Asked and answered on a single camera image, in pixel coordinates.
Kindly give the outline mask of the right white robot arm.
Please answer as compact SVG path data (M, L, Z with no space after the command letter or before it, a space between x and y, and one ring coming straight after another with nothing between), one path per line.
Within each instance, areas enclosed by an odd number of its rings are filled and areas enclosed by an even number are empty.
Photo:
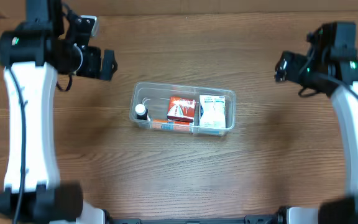
M293 82L311 96L324 93L333 105L346 160L346 193L319 208L283 207L275 223L358 223L358 56L356 24L322 24L306 38L306 55L284 51L276 82Z

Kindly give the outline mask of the orange tube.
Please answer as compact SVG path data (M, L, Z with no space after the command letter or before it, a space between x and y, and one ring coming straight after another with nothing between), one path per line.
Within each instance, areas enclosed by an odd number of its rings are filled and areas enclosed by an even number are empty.
M193 132L193 123L174 121L174 120L161 120L155 119L151 123L152 129L162 129L171 131L185 131Z

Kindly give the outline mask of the white medicine box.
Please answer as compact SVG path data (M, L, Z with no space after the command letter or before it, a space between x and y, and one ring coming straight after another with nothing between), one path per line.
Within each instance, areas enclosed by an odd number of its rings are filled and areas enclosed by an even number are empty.
M226 127L225 105L224 96L200 95L200 126L224 129Z

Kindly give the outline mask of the red Haleon box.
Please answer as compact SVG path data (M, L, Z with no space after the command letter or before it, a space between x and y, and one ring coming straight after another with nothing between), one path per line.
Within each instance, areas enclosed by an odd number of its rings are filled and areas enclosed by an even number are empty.
M192 123L195 117L196 101L172 96L168 105L167 118Z

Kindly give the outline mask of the clear plastic container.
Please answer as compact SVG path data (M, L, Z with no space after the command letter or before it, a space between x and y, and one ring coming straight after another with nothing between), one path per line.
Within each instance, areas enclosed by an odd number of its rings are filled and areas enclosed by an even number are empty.
M225 135L236 118L231 90L140 82L132 97L130 119L145 129Z

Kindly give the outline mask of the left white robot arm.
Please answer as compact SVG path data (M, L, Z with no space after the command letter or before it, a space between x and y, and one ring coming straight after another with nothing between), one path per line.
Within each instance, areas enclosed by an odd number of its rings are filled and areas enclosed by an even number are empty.
M59 75L110 81L112 50L89 45L99 28L54 0L27 1L26 19L0 37L9 98L9 158L0 214L13 223L112 223L83 198L78 182L61 183L55 155L53 99Z

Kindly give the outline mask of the dark bottle white cap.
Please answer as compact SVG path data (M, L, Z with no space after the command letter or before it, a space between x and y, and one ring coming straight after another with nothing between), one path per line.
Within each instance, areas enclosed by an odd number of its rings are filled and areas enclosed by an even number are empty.
M139 120L148 120L148 109L144 104L140 103L135 106L136 117Z

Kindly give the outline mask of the blue VapoDrops box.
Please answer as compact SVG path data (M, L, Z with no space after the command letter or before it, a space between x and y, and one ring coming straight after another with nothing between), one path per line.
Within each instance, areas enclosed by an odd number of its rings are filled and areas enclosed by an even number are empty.
M195 133L214 135L214 136L224 136L227 134L227 129L198 127Z

